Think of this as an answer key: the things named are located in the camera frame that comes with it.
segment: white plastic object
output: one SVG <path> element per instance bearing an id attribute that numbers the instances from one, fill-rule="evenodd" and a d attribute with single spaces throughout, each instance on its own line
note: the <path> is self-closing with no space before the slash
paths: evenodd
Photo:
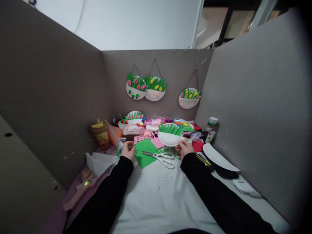
<path id="1" fill-rule="evenodd" d="M 204 144 L 202 149 L 205 155 L 220 167 L 223 167 L 229 171 L 241 171 L 237 167 L 233 166 L 228 160 L 226 160 L 218 151 L 216 151 L 210 143 Z"/>
<path id="2" fill-rule="evenodd" d="M 131 97 L 133 100 L 140 100 L 146 94 L 146 90 L 145 91 L 141 91 L 141 90 L 138 90 L 136 88 L 133 88 L 133 87 L 129 86 L 128 85 L 128 81 L 126 83 L 126 90 L 127 90 L 128 96 Z"/>
<path id="3" fill-rule="evenodd" d="M 198 92 L 198 90 L 195 88 L 188 88 L 188 89 L 190 93 Z M 194 106 L 196 106 L 197 103 L 199 102 L 200 98 L 181 98 L 182 93 L 179 95 L 178 102 L 179 102 L 180 107 L 182 107 L 183 109 L 191 109 Z"/>
<path id="4" fill-rule="evenodd" d="M 159 90 L 154 90 L 154 89 L 146 89 L 146 94 L 145 97 L 150 100 L 150 101 L 158 101 L 162 99 L 162 97 L 165 95 L 165 91 L 159 91 Z"/>
<path id="5" fill-rule="evenodd" d="M 160 141 L 166 145 L 166 146 L 176 146 L 178 145 L 179 141 L 182 140 L 182 134 L 181 136 L 177 136 L 171 133 L 164 133 L 164 132 L 158 132 L 158 136 Z"/>
<path id="6" fill-rule="evenodd" d="M 254 188 L 247 183 L 245 180 L 232 180 L 232 183 L 234 184 L 234 186 L 241 192 L 244 193 L 254 193 L 255 190 Z"/>

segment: scissors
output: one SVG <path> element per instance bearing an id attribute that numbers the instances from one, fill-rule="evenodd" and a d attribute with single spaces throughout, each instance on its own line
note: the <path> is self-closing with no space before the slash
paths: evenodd
<path id="1" fill-rule="evenodd" d="M 149 155 L 149 156 L 156 158 L 158 161 L 160 161 L 168 169 L 174 169 L 174 167 L 175 167 L 175 165 L 171 161 L 167 160 L 167 159 L 171 159 L 171 160 L 175 159 L 175 155 L 173 153 L 164 152 L 164 153 L 156 154 L 156 153 L 150 153 L 150 152 L 146 152 L 146 151 L 142 151 L 142 153 L 145 155 Z"/>

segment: hand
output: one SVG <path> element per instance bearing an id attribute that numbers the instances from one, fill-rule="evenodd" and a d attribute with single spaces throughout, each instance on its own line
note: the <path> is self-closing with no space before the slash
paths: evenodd
<path id="1" fill-rule="evenodd" d="M 182 140 L 179 141 L 179 145 L 175 148 L 181 155 L 181 160 L 183 160 L 184 156 L 188 153 L 194 153 L 194 148 L 188 141 Z"/>
<path id="2" fill-rule="evenodd" d="M 134 146 L 135 146 L 135 144 L 133 141 L 126 141 L 123 144 L 121 156 L 124 156 L 124 157 L 130 159 L 131 161 L 133 161 L 134 156 L 136 154 L 136 147 L 134 147 Z"/>

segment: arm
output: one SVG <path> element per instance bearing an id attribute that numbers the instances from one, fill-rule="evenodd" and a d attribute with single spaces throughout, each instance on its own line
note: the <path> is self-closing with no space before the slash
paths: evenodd
<path id="1" fill-rule="evenodd" d="M 106 177 L 90 198 L 70 227 L 65 231 L 70 233 L 109 233 L 119 212 L 128 179 L 133 171 L 130 159 L 135 155 L 135 147 L 128 149 L 132 143 L 125 142 L 118 164 L 110 176 Z"/>
<path id="2" fill-rule="evenodd" d="M 257 212 L 211 175 L 210 171 L 198 161 L 194 150 L 185 154 L 181 169 L 194 185 L 218 225 L 227 234 L 276 233 Z"/>

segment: glue bottle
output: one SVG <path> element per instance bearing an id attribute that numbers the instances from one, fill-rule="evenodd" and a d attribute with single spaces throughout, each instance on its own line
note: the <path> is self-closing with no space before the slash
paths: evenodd
<path id="1" fill-rule="evenodd" d="M 215 136 L 215 126 L 218 122 L 218 119 L 215 117 L 210 117 L 209 122 L 207 123 L 207 126 L 204 127 L 201 131 L 201 133 L 204 135 L 204 142 L 210 143 Z"/>

